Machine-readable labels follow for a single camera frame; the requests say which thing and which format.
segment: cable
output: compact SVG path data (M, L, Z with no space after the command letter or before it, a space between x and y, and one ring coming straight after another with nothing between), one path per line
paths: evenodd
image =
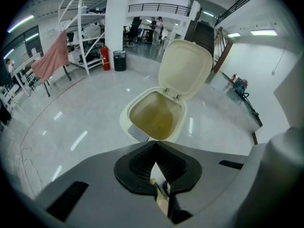
M273 75L274 75L275 72L276 72L277 66L279 66L279 63L281 62L281 59L282 59L282 57L283 57L283 55L284 55L284 52L285 52L285 49L286 49L288 40L289 40L289 39L287 38L287 39L286 39L286 42L285 42L285 46L284 46L283 52L282 52L282 55L281 55L281 57L280 57L280 59L279 59L277 65L276 65L276 67L275 67L274 70L272 71L272 72L273 72Z
M38 174L39 181L40 181L40 188L41 189L42 189L42 179L41 179L41 176L40 176L37 168L34 166L33 161L31 159L27 160L27 159L23 158L23 152L24 152L24 150L29 150L30 149L31 151L33 151L33 149L31 147L21 149L21 145L19 146L19 148L20 148L20 154L21 154L21 156L18 157L17 160L19 160L21 158L25 177L28 180L29 187L32 190L32 193L33 193L34 197L36 197L35 192L34 192L34 190L32 188L32 185L30 184L29 177L28 177L28 174L27 174L27 171L26 171L26 165L28 164L28 162L31 162L32 166L35 168L35 170L36 170L36 172Z

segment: chair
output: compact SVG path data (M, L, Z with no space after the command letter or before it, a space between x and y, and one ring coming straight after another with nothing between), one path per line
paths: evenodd
M140 24L142 23L142 20L136 19L136 18L134 18L134 20L132 22L130 32L126 33L129 38L129 42L134 40L134 38L136 38L139 35L138 28L139 28Z

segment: black trash can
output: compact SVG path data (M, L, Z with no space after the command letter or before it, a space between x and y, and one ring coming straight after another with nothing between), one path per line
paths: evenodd
M114 51L114 68L115 71L125 71L126 61L125 61L125 51Z

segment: towel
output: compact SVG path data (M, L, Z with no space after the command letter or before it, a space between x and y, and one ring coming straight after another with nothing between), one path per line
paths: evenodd
M67 50L67 32L62 31L46 54L32 64L36 76L45 82L60 67L69 64Z

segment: fire extinguisher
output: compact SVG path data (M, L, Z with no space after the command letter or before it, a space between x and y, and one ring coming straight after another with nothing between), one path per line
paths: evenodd
M101 48L100 52L103 57L103 63L104 63L104 71L110 70L110 62L109 62L109 49L107 47Z
M232 78L229 80L231 83L234 83L234 80L236 79L236 77L237 77L237 74L234 74L233 76L232 76Z

